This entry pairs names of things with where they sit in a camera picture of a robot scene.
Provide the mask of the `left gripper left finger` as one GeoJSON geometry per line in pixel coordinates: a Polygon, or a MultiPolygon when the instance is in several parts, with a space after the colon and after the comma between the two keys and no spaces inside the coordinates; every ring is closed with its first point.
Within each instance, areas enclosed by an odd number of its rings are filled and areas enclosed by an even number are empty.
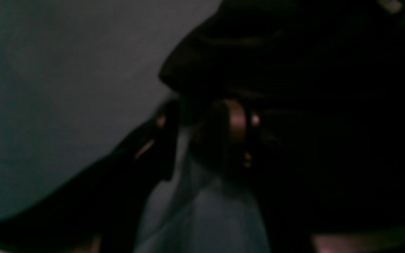
{"type": "Polygon", "coordinates": [[[180,109],[164,104],[114,150],[27,210],[0,220],[0,250],[62,253],[95,235],[127,237],[130,252],[143,207],[175,169],[180,109]]]}

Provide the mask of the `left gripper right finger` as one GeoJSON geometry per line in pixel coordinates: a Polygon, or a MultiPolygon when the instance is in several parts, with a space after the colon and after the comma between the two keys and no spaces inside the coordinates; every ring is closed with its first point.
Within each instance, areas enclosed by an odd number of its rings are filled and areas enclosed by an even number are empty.
{"type": "Polygon", "coordinates": [[[252,192],[273,253],[405,253],[405,111],[395,104],[220,100],[192,153],[252,192]]]}

